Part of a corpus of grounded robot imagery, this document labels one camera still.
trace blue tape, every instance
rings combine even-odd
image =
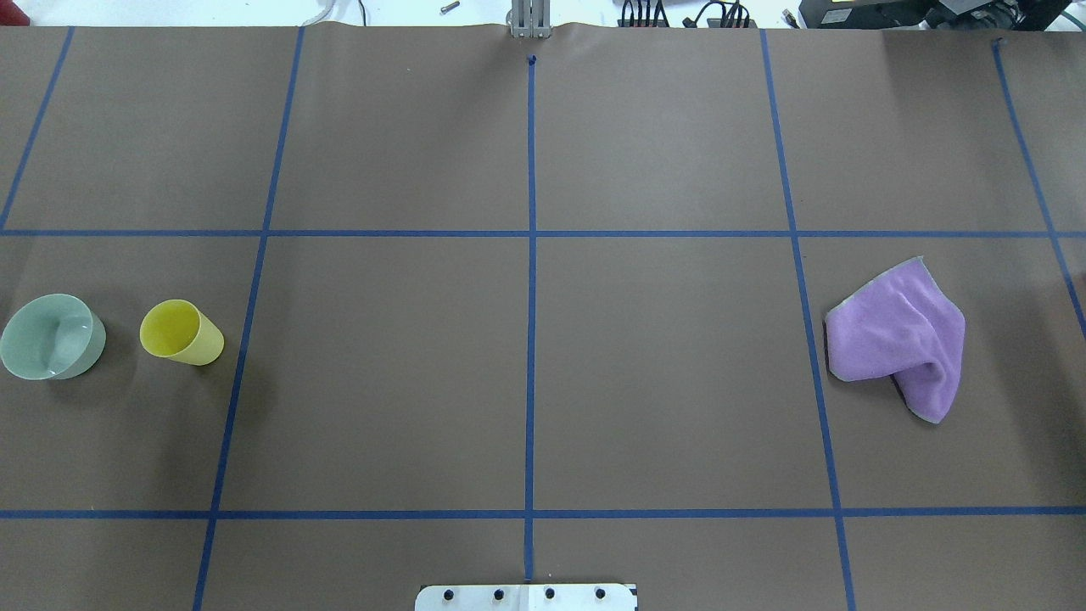
[[[528,56],[528,358],[525,398],[525,583],[535,572],[535,55]]]
[[[999,53],[1002,46],[1002,38],[997,38],[992,43],[992,56],[996,62],[996,73],[999,75],[999,86],[1003,90],[1003,101],[1007,103],[1007,114],[1010,116],[1011,126],[1014,128],[1014,137],[1018,138],[1019,149],[1022,151],[1022,160],[1025,162],[1026,170],[1030,173],[1030,181],[1033,182],[1033,192],[1037,195],[1037,205],[1040,206],[1040,215],[1045,217],[1045,226],[1048,227],[1048,238],[1052,243],[1052,252],[1060,264],[1060,271],[1063,273],[1063,283],[1068,289],[1068,296],[1071,297],[1071,307],[1074,308],[1075,318],[1078,319],[1078,331],[1083,339],[1086,339],[1086,317],[1083,316],[1082,302],[1078,300],[1078,292],[1071,278],[1071,270],[1068,267],[1068,259],[1063,256],[1063,249],[1060,246],[1060,238],[1056,231],[1056,224],[1052,221],[1052,214],[1048,209],[1048,202],[1045,201],[1045,191],[1040,188],[1040,178],[1037,177],[1037,168],[1033,165],[1033,156],[1030,154],[1030,147],[1025,143],[1025,135],[1022,133],[1022,125],[1019,123],[1018,112],[1014,110],[1014,100],[1011,98],[1011,88],[1007,84],[1007,73],[1003,71],[1003,59]]]
[[[856,507],[794,509],[536,509],[536,520],[759,520],[841,518],[927,518],[985,515],[1086,515],[1086,506]],[[9,509],[0,520],[209,520],[210,511]],[[419,521],[523,520],[519,509],[452,510],[220,510],[216,521]]]
[[[72,37],[75,36],[75,26],[68,26],[64,36],[64,43],[61,46],[61,54],[56,58],[53,66],[53,74],[49,77],[49,86],[46,87],[46,94],[41,98],[41,105],[38,106],[38,115],[34,117],[34,126],[30,127],[30,135],[26,138],[26,145],[23,147],[23,156],[18,160],[18,167],[15,168],[15,176],[11,179],[11,188],[8,189],[8,199],[4,200],[3,209],[0,211],[0,229],[8,224],[8,215],[11,214],[11,206],[15,203],[15,194],[18,192],[18,183],[23,180],[23,171],[30,161],[30,151],[34,150],[34,142],[38,139],[38,130],[41,129],[41,122],[46,118],[46,110],[49,101],[53,98],[53,90],[56,88],[56,80],[61,77],[61,68],[64,67],[64,60],[67,59],[68,49],[72,47]]]
[[[761,35],[761,56],[766,67],[766,88],[769,92],[769,110],[773,119],[773,138],[776,142],[776,162],[781,170],[781,187],[784,192],[784,207],[788,216],[788,230],[792,232],[792,258],[796,267],[796,282],[799,287],[799,304],[804,314],[804,331],[807,333],[807,357],[810,360],[811,380],[815,383],[815,400],[818,404],[819,427],[822,430],[822,453],[825,457],[825,472],[830,481],[830,498],[834,511],[837,531],[837,549],[841,556],[841,575],[845,584],[845,601],[849,611],[856,610],[856,595],[853,589],[851,562],[848,558],[848,540],[845,536],[845,521],[841,518],[841,493],[837,489],[837,468],[833,459],[833,441],[830,437],[830,419],[825,413],[825,397],[822,393],[822,372],[819,368],[818,348],[815,344],[815,329],[811,323],[810,303],[807,297],[807,279],[804,272],[804,258],[799,251],[799,233],[796,227],[796,212],[792,203],[792,182],[788,179],[788,164],[784,155],[784,138],[781,135],[781,116],[776,105],[776,89],[773,86],[773,67],[769,59],[769,40],[766,30]]]
[[[4,229],[3,236],[28,237],[155,237],[155,238],[222,238],[258,237],[260,229]]]
[[[238,348],[238,366],[233,374],[233,386],[230,390],[230,406],[226,413],[226,425],[223,431],[223,444],[219,448],[218,469],[215,474],[215,488],[212,493],[211,518],[207,520],[207,531],[204,533],[204,547],[200,557],[200,572],[197,575],[195,595],[192,600],[192,611],[200,611],[203,606],[204,588],[207,584],[207,570],[211,565],[211,553],[215,544],[215,527],[219,504],[223,499],[223,484],[226,479],[226,466],[230,456],[230,441],[233,436],[233,423],[238,413],[238,398],[241,396],[241,381],[245,373],[245,360],[249,355],[249,339],[253,329],[253,317],[256,311],[256,298],[260,293],[261,275],[264,271],[264,255],[267,252],[268,230],[272,227],[272,214],[275,211],[275,195],[279,182],[279,168],[282,164],[282,152],[287,144],[287,130],[290,127],[290,109],[294,99],[294,86],[298,82],[298,68],[302,60],[302,43],[305,40],[305,28],[298,28],[298,39],[294,41],[294,60],[290,68],[290,82],[287,86],[287,101],[283,104],[282,123],[279,126],[279,141],[276,144],[275,161],[272,166],[272,178],[268,182],[268,199],[264,207],[264,225],[261,242],[256,249],[256,263],[253,268],[253,280],[249,289],[249,305],[245,309],[245,324],[241,331],[241,342]]]
[[[272,229],[270,237],[527,238],[523,229]]]

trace yellow cup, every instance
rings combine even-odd
[[[184,298],[163,301],[139,327],[139,342],[155,357],[206,366],[223,354],[223,332]]]

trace white floor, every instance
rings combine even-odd
[[[445,15],[439,9],[452,0],[364,0],[370,25],[473,25],[505,23],[509,0],[462,0]],[[333,3],[327,20],[361,24],[357,0],[16,0],[35,25],[90,26],[238,26],[301,25],[320,15]],[[703,0],[665,0],[672,26],[693,17]],[[797,17],[799,0],[749,0],[745,5],[760,27],[787,27],[781,12]],[[621,0],[552,0],[553,25],[570,22],[616,25]],[[707,15],[715,14],[715,9]],[[1086,4],[1076,2],[1069,12],[1086,21]],[[1059,18],[1052,30],[1077,30]]]

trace metal plate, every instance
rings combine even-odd
[[[636,611],[637,586],[623,584],[428,586],[415,598],[415,611],[469,609]]]

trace bowl rim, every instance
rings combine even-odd
[[[12,370],[12,367],[8,364],[8,360],[9,360],[8,359],[8,354],[7,354],[7,351],[4,351],[4,346],[7,345],[7,342],[4,342],[4,340],[9,338],[8,336],[8,330],[11,329],[12,323],[14,323],[21,317],[28,317],[28,316],[30,316],[30,314],[34,313],[34,308],[40,307],[41,302],[47,301],[47,300],[52,300],[52,301],[60,300],[60,301],[66,301],[68,303],[75,303],[75,304],[77,304],[78,308],[79,308],[79,310],[81,313],[81,315],[85,316],[87,318],[88,323],[90,323],[89,324],[89,331],[86,334],[86,338],[84,340],[81,348],[79,349],[79,355],[75,359],[73,359],[72,362],[65,365],[64,369],[58,371],[56,373],[47,374],[47,375],[24,375],[25,372],[16,372],[16,371]],[[58,375],[61,375],[62,373],[68,371],[70,369],[72,369],[73,366],[75,366],[77,362],[79,362],[79,359],[83,358],[83,354],[86,353],[87,347],[90,346],[90,342],[93,339],[93,335],[94,335],[93,327],[94,327],[94,313],[91,311],[89,305],[87,305],[87,303],[83,298],[79,298],[78,296],[76,296],[74,294],[68,294],[66,292],[51,292],[49,294],[42,294],[40,296],[36,296],[36,297],[31,298],[30,301],[28,301],[25,305],[23,305],[22,308],[20,308],[18,310],[16,310],[15,314],[12,315],[11,319],[8,320],[8,323],[4,324],[3,332],[0,333],[0,362],[3,362],[3,367],[9,372],[11,372],[12,375],[14,375],[16,378],[21,378],[21,379],[26,380],[26,381],[38,382],[38,381],[42,381],[42,380],[53,379],[53,378],[55,378]]]

